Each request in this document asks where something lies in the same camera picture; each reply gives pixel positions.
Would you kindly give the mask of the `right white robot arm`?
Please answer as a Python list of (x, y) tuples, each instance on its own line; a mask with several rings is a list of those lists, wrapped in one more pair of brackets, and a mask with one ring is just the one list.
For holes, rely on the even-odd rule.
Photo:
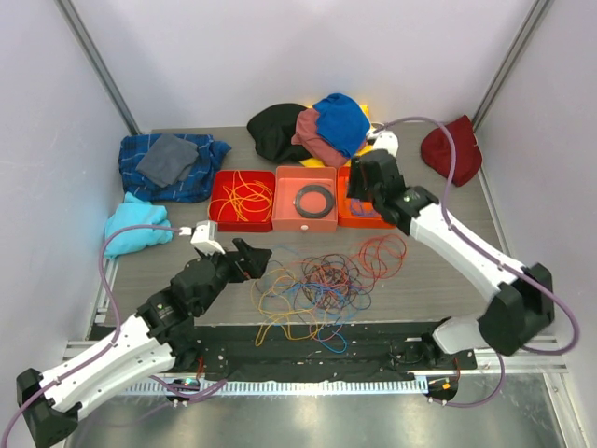
[(387, 150), (352, 159), (347, 195), (370, 203), (383, 221), (434, 250), (488, 302), (482, 315), (449, 317), (433, 330), (421, 346), (429, 367), (443, 368), (473, 348), (511, 356), (553, 322), (550, 271), (539, 263), (526, 267), (462, 227), (438, 197), (405, 183)]

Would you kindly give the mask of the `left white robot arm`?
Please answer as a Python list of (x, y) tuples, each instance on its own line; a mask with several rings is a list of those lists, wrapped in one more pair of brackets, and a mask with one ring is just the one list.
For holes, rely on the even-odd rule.
[(233, 239), (232, 251), (201, 252), (102, 340), (47, 370), (17, 378), (17, 402), (37, 447), (72, 434), (92, 411), (137, 381), (191, 371), (199, 359), (194, 320), (229, 284), (260, 278), (272, 252)]

